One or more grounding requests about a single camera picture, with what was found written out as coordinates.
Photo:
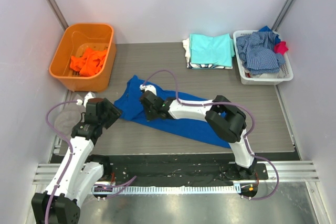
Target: folded teal shirt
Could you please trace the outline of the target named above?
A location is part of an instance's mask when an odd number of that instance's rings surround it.
[[[229,34],[217,37],[190,34],[189,39],[191,63],[232,67],[232,57],[235,52],[233,40]]]

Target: pink cloth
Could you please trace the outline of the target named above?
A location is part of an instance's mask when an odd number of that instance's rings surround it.
[[[286,47],[286,42],[285,41],[281,41],[280,43],[277,43],[274,46],[274,52],[277,53],[281,53],[282,55],[285,54],[285,52],[288,51],[288,48]]]

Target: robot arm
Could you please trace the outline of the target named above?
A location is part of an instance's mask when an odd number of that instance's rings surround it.
[[[94,184],[112,172],[107,156],[91,155],[97,139],[102,134],[102,128],[108,129],[121,115],[122,111],[110,101],[94,98],[89,93],[84,100],[86,108],[84,121],[80,121],[72,129],[72,153],[68,149],[56,175],[43,194],[35,193],[31,201],[34,216],[38,224],[44,223],[47,202],[57,181],[65,171],[58,188],[52,198],[49,212],[49,223],[76,224],[80,216],[80,207]]]
[[[244,141],[245,114],[239,108],[231,105],[203,105],[211,102],[229,102],[224,96],[218,95],[216,99],[209,101],[180,99],[178,102],[176,98],[161,99],[156,95],[155,87],[152,85],[140,86],[140,90],[143,92],[140,102],[144,107],[147,120],[185,118],[207,122],[219,138],[229,143],[239,172],[247,175],[254,173],[257,161],[250,155]]]

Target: folded clothes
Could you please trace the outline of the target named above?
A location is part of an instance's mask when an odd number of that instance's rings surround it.
[[[272,29],[271,28],[269,28],[268,26],[264,26],[262,29],[260,29],[259,31],[271,31],[271,32],[273,32],[272,31]],[[276,44],[278,44],[278,43],[280,43],[281,42],[281,39],[279,38],[279,35],[277,35],[276,37],[275,37],[275,40],[274,40],[274,45],[276,45]]]
[[[125,93],[120,99],[115,101],[114,105],[123,111],[121,118],[200,142],[230,148],[229,144],[221,140],[207,122],[192,119],[156,119],[148,122],[143,106],[139,101],[139,98],[142,95],[142,92],[139,89],[141,84],[143,84],[143,80],[140,80],[137,76],[133,76],[127,83]],[[175,97],[175,91],[163,90],[158,85],[149,82],[148,84],[156,87],[156,93],[162,99]],[[179,92],[178,94],[179,98],[183,100],[205,100],[182,92]]]
[[[190,34],[190,54],[192,64],[213,64],[232,67],[234,56],[233,40],[229,34],[209,37]]]
[[[231,67],[219,66],[215,64],[194,64],[191,63],[191,55],[190,55],[190,40],[184,39],[182,40],[183,48],[185,49],[185,58],[187,61],[187,68],[190,69],[232,69]]]
[[[70,68],[79,72],[80,76],[94,76],[102,69],[106,54],[107,50],[94,51],[87,48],[82,57],[71,56]]]
[[[271,31],[257,31],[236,39],[239,57],[251,74],[277,73],[286,63],[281,54],[274,53],[276,37]]]

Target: white basket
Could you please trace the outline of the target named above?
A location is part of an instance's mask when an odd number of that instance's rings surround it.
[[[292,67],[290,66],[287,53],[283,55],[286,63],[280,67],[283,73],[285,74],[284,78],[264,79],[264,78],[249,78],[245,76],[243,62],[239,58],[239,54],[238,54],[236,39],[243,35],[252,34],[254,31],[257,31],[257,30],[242,30],[242,31],[235,31],[233,33],[233,40],[235,43],[235,50],[236,50],[236,58],[237,58],[237,63],[238,63],[238,68],[239,68],[240,80],[242,81],[242,84],[245,84],[245,85],[277,85],[283,81],[290,81],[291,79],[293,79],[294,75],[293,75]]]

